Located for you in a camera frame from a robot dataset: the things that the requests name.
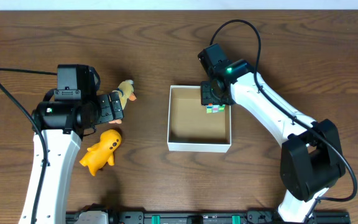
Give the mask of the colourful puzzle cube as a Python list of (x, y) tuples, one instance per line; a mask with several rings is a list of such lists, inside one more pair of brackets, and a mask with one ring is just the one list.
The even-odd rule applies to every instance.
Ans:
[(223, 112), (224, 110), (225, 110), (225, 105), (213, 105), (210, 103), (206, 106), (207, 113), (220, 113)]

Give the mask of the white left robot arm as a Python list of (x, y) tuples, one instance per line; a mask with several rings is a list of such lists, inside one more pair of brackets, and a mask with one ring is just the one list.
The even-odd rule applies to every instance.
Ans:
[(20, 223), (65, 223), (71, 173), (84, 131), (123, 118), (121, 93), (50, 90), (32, 115), (34, 160)]

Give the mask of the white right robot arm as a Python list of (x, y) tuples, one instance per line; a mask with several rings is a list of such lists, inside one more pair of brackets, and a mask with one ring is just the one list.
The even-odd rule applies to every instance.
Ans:
[(209, 77), (201, 84), (202, 105), (242, 106), (280, 145), (280, 178), (287, 189), (278, 207), (280, 218), (293, 223), (310, 220), (316, 204), (346, 173), (335, 124), (299, 112), (245, 60), (201, 57), (200, 62)]

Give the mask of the yellow plush duck toy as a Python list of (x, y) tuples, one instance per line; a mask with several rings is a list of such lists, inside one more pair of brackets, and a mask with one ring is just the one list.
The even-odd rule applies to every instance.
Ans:
[(121, 82), (119, 86), (112, 92), (117, 93), (119, 95), (119, 100), (122, 108), (121, 111), (125, 109), (128, 100), (135, 101), (137, 99), (137, 97), (134, 94), (133, 80), (125, 80)]

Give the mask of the white cardboard box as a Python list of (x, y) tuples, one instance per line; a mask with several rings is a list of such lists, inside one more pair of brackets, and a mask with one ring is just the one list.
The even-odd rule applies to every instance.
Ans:
[(167, 145), (170, 151), (227, 152), (232, 145), (231, 107), (203, 106), (200, 86), (172, 85)]

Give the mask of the orange rubber dog toy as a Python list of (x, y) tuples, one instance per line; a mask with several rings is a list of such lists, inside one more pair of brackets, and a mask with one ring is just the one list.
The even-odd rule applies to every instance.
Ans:
[(103, 132), (100, 141), (87, 148), (86, 154), (80, 160), (80, 164), (87, 167), (90, 174), (95, 176), (97, 171), (106, 164), (114, 166), (114, 151), (122, 143), (120, 133), (114, 129)]

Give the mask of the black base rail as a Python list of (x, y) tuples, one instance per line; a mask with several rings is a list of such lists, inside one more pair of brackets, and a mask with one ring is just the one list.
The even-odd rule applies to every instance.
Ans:
[(237, 213), (150, 213), (141, 211), (117, 212), (98, 204), (66, 213), (66, 224), (274, 224), (285, 223), (277, 212), (248, 210)]

